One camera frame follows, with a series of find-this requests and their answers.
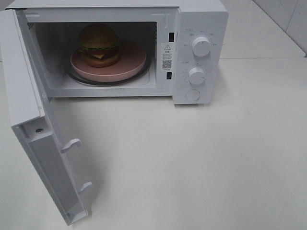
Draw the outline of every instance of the power knob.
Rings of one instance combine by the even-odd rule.
[[[206,80],[206,73],[201,68],[192,68],[189,71],[189,81],[192,85],[200,85]]]
[[[200,36],[193,40],[192,50],[198,57],[204,57],[209,54],[211,49],[211,39],[206,36]]]

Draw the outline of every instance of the microwave door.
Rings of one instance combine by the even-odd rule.
[[[80,140],[62,142],[40,78],[39,55],[22,11],[0,12],[3,69],[12,129],[68,225],[88,215],[68,150]]]

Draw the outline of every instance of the qr code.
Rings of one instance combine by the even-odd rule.
[[[162,68],[163,69],[171,69],[172,68],[172,60],[162,61]]]

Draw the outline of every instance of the cheese slice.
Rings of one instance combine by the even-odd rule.
[[[82,49],[78,49],[78,51],[80,51],[81,53],[84,53],[84,51]],[[106,54],[89,54],[89,55],[92,55],[98,59],[102,59],[104,55]]]

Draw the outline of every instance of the white microwave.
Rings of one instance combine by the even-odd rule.
[[[219,0],[16,0],[0,12],[11,125],[66,223],[89,207],[49,101],[54,97],[172,96],[211,100],[228,12]],[[71,68],[80,31],[105,23],[145,50],[146,68],[118,82],[83,81]]]

